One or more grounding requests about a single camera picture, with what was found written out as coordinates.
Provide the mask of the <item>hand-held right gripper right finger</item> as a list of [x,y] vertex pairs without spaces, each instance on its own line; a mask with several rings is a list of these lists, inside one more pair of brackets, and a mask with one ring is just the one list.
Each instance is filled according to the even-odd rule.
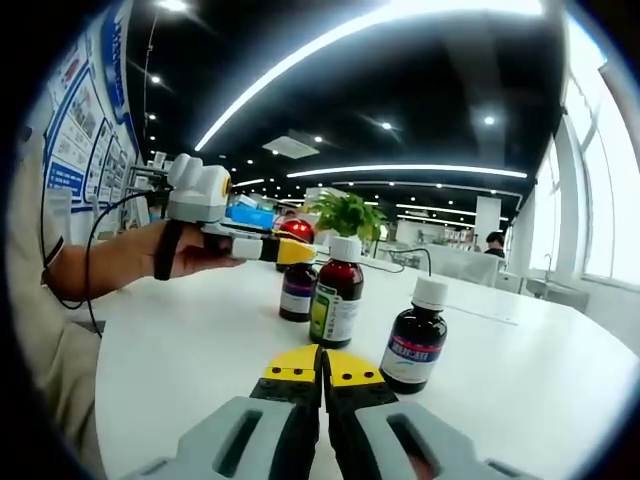
[[345,479],[472,479],[471,441],[425,407],[400,401],[379,370],[322,353],[329,437]]

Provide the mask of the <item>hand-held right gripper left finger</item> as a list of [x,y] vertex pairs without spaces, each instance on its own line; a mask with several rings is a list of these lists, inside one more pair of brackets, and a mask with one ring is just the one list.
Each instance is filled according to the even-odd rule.
[[321,353],[276,355],[251,394],[236,396],[178,443],[179,479],[307,479],[319,439]]

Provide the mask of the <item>person's left hand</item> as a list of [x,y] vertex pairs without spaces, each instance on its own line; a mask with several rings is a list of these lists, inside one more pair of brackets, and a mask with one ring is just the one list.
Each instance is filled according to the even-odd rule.
[[145,228],[151,274],[167,281],[205,270],[233,268],[245,260],[230,255],[230,239],[205,235],[193,224],[168,220]]

